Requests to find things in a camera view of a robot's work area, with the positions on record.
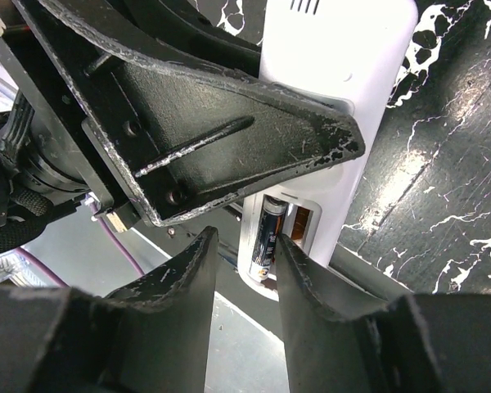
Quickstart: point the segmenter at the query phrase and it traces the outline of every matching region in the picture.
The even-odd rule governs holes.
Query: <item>cable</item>
[[[95,215],[98,213],[99,209],[97,206],[97,203],[94,201],[90,205],[92,213]],[[115,244],[116,248],[120,251],[120,253],[125,256],[125,259],[128,260],[128,262],[131,264],[131,266],[134,267],[134,269],[137,271],[138,275],[141,277],[145,275],[144,271],[140,267],[140,264],[138,264],[137,260],[133,258],[131,253],[127,250],[127,248],[124,247],[124,245],[118,240],[115,236],[115,234],[110,230],[109,225],[106,224],[106,221],[102,217],[97,217],[98,223],[108,236],[108,238]]]
[[[43,273],[48,276],[58,287],[69,286],[65,282],[63,282],[62,279],[58,277],[52,270],[50,270],[41,260],[39,260],[36,256],[31,254],[27,250],[24,250],[22,247],[18,247],[15,249],[15,253],[27,260],[33,266],[36,266],[38,269],[42,270]]]

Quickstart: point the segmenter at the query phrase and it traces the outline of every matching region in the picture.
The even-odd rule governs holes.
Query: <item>white object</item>
[[[260,78],[351,114],[367,150],[245,199],[238,271],[257,292],[278,298],[247,276],[264,194],[313,212],[302,247],[329,265],[416,24],[413,0],[268,0]]]

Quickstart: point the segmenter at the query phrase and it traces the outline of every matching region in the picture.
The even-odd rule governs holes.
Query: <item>purple cable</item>
[[[91,210],[94,214],[98,212],[98,207],[97,203],[94,202],[91,204]],[[137,273],[141,276],[143,276],[145,273],[138,264],[138,262],[133,258],[131,253],[124,247],[122,243],[120,243],[120,240],[118,240],[115,236],[115,234],[110,230],[109,225],[106,224],[106,221],[102,217],[97,217],[98,223],[100,226],[104,229],[104,232],[106,235],[111,239],[111,241],[115,244],[116,248],[122,253],[123,256],[125,256],[126,260],[134,267],[134,269],[137,271]]]
[[[31,254],[30,252],[24,250],[22,247],[18,247],[15,249],[15,253],[20,255],[25,260],[27,260],[33,266],[36,266],[38,269],[42,270],[43,273],[46,276],[48,276],[58,287],[68,287],[68,285],[65,282],[63,282],[60,277],[58,277],[41,260],[39,260],[36,256]]]

